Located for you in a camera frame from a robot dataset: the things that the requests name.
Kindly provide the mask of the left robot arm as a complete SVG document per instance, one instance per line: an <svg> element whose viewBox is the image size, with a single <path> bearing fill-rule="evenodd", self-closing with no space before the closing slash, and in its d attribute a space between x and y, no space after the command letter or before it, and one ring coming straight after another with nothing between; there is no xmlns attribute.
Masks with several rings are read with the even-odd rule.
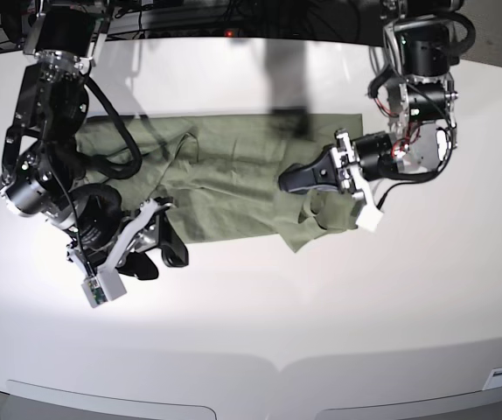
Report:
<svg viewBox="0 0 502 420"><path fill-rule="evenodd" d="M444 171L457 147L458 92L450 69L476 41L463 6L461 1L380 2L385 63L367 96L387 117L388 129L357 138L337 130L334 145L279 176L282 191L349 194L360 203L357 226L372 232L386 200L374 198L372 182L421 185Z"/></svg>

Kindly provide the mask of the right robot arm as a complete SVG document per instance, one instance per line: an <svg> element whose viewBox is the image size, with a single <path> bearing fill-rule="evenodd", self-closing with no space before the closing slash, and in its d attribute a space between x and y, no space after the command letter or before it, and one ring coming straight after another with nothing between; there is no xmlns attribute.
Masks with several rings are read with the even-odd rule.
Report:
<svg viewBox="0 0 502 420"><path fill-rule="evenodd" d="M114 14L111 1L39 1L23 44L33 63L24 70L17 105L6 130L0 196L23 217L43 214L67 234L68 261L84 276L82 289L92 306L126 292L124 277L158 277L149 258L159 249L164 264L183 268L188 249L170 224L169 198L147 199L137 210L122 207L111 180L130 179L143 163L134 137L91 77ZM130 160L116 163L79 151L76 133L95 98L107 112ZM106 181L88 183L87 171Z"/></svg>

